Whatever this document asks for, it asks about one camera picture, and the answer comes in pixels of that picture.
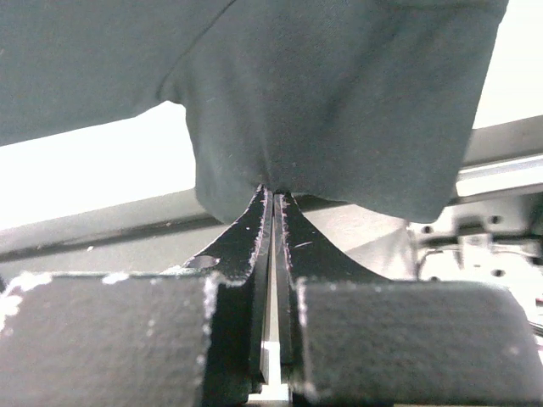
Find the machine part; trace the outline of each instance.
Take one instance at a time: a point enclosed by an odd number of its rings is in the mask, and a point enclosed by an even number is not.
[[[543,115],[473,130],[464,167],[543,154]]]
[[[543,186],[543,154],[463,168],[456,180],[459,197],[487,192]]]
[[[183,267],[15,277],[0,299],[1,404],[247,401],[263,381],[271,225],[272,194],[261,188]]]
[[[462,268],[465,271],[482,269],[483,272],[487,272],[491,269],[492,235],[484,232],[461,234],[458,237],[458,243],[461,247]]]
[[[206,364],[218,362],[209,360],[218,285],[158,274],[14,278],[0,298],[0,405],[200,405]]]
[[[468,258],[468,262],[462,263],[465,258]],[[514,247],[474,253],[471,248],[463,246],[445,246],[426,253],[420,264],[418,279],[425,282],[484,282],[503,286],[523,307],[528,319],[538,321],[537,299],[543,291],[543,276],[531,259]]]
[[[495,240],[531,237],[532,219],[543,193],[509,195],[447,206],[434,223],[410,223],[408,228],[418,250],[440,243],[455,243],[461,229],[482,227]]]
[[[288,194],[274,202],[281,356],[293,391],[318,405],[540,401],[535,342],[507,290],[384,279],[336,249]]]
[[[164,312],[173,309],[176,317],[181,318],[182,315],[168,302],[183,304],[185,292],[177,289],[176,285],[189,282],[186,285],[187,296],[198,290],[205,294],[200,299],[203,311],[200,311],[198,321],[203,312],[204,318],[209,316],[210,323],[191,322],[191,325],[179,321],[174,325],[175,329],[185,330],[187,335],[190,332],[203,335],[200,347],[191,343],[188,346],[198,351],[209,346],[205,348],[206,360],[198,357],[201,353],[196,356],[197,363],[204,365],[204,370],[200,378],[189,378],[182,375],[183,370],[176,368],[176,365],[188,363],[186,360],[161,356],[163,370],[159,374],[166,376],[167,383],[196,380],[201,387],[198,390],[201,398],[198,399],[196,393],[186,399],[177,399],[186,393],[157,395],[160,392],[157,385],[147,392],[147,398],[133,400],[131,405],[192,404],[194,401],[196,404],[201,401],[202,405],[242,403],[249,393],[258,393],[264,381],[261,351],[265,347],[262,338],[266,330],[263,324],[268,275],[272,261],[275,261],[284,378],[291,389],[311,403],[488,405],[528,404],[540,400],[543,371],[535,358],[537,350],[530,326],[507,290],[473,283],[392,282],[358,265],[335,248],[302,215],[289,194],[272,195],[264,187],[259,188],[245,213],[211,245],[187,260],[184,266],[139,274],[43,273],[34,276],[43,282],[40,287],[18,283],[18,277],[12,279],[9,284],[19,284],[24,287],[21,288],[24,292],[15,295],[21,300],[13,299],[11,293],[14,291],[9,286],[3,294],[3,298],[12,298],[3,303],[7,338],[20,332],[23,337],[34,338],[34,348],[27,349],[25,339],[15,346],[13,340],[3,341],[6,338],[0,337],[0,349],[5,343],[3,354],[0,353],[4,359],[0,360],[6,360],[4,364],[7,366],[12,364],[18,375],[15,375],[17,380],[4,381],[6,387],[0,384],[3,390],[0,397],[25,406],[32,406],[34,402],[21,398],[27,394],[36,398],[34,405],[63,405],[62,399],[59,403],[56,403],[57,399],[49,403],[50,399],[45,396],[39,399],[44,394],[68,400],[69,403],[66,401],[64,405],[123,402],[122,393],[116,392],[132,390],[132,382],[113,382],[115,388],[108,388],[107,382],[100,382],[97,386],[106,388],[100,387],[103,397],[98,395],[96,402],[93,400],[94,387],[85,387],[85,380],[77,383],[74,388],[78,392],[75,393],[69,386],[60,390],[55,387],[54,375],[46,382],[47,389],[37,387],[42,393],[31,386],[41,375],[50,375],[50,366],[54,368],[52,371],[62,369],[64,376],[66,371],[70,371],[75,378],[84,377],[89,371],[99,376],[108,372],[108,367],[115,369],[114,358],[102,360],[96,356],[96,364],[87,366],[85,360],[66,358],[59,354],[57,348],[48,346],[61,345],[69,355],[100,354],[103,342],[99,339],[114,328],[102,317],[91,319],[96,323],[89,327],[86,317],[98,312],[95,309],[104,317],[106,312],[115,309],[119,302],[116,288],[127,287],[128,291],[121,293],[124,302],[119,309],[122,312],[115,318],[126,317],[125,323],[134,330],[139,327],[137,322],[141,314],[148,318],[144,314],[147,312],[145,306],[151,301],[156,301],[157,307]],[[85,253],[97,251],[99,247]],[[88,288],[93,287],[89,284],[94,282],[99,282],[100,290],[109,291],[102,293]],[[167,289],[171,291],[161,295],[147,293],[142,288],[143,293],[140,294],[136,288],[132,289],[132,285],[137,283],[144,283],[142,287],[151,291],[159,284],[168,284]],[[60,298],[66,290],[73,301],[58,303],[51,311],[40,308],[47,301],[53,301],[50,298]],[[89,292],[92,298],[88,299],[81,292]],[[143,310],[131,307],[134,301]],[[30,305],[26,308],[27,304],[34,304],[34,308]],[[49,344],[52,340],[39,343],[39,337],[26,334],[36,325],[40,328],[38,333],[49,329],[49,319],[54,319],[58,313],[63,315],[62,312],[73,315],[72,319],[76,319],[77,324],[70,325],[73,331],[59,326],[59,330],[63,329],[61,338],[49,332],[48,335],[57,343]],[[28,315],[32,315],[30,322],[26,319]],[[149,334],[149,329],[158,326],[155,321],[151,324],[150,319],[154,318],[145,319],[145,337],[153,337],[157,332]],[[61,317],[54,324],[62,325],[63,321],[66,318]],[[78,342],[81,332],[87,332],[85,337],[91,336],[89,332],[96,332],[92,343]],[[126,332],[131,335],[129,337],[136,335],[131,334],[128,328]],[[141,357],[134,355],[138,348],[128,348],[132,342],[126,341],[123,325],[117,333],[110,340],[122,338],[124,342],[106,343],[105,346],[114,351],[116,347],[125,346],[124,353],[121,352],[124,359],[140,360]],[[161,352],[166,345],[158,343],[156,348],[151,343],[146,354],[156,352],[163,355]],[[15,346],[16,358],[11,357],[11,346]],[[81,352],[81,346],[87,346],[86,353]],[[25,368],[25,352],[36,355],[31,371]],[[56,355],[55,360],[42,358],[48,353]],[[134,371],[139,369],[139,366],[131,367]],[[6,374],[12,375],[13,371],[6,370]],[[134,374],[134,380],[145,383],[146,377],[138,379],[138,372]]]

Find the gray cloth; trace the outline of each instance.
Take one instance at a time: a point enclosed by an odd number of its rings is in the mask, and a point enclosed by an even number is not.
[[[220,220],[264,183],[428,222],[451,195],[506,5],[3,2],[0,144],[170,100],[187,108],[196,192]]]

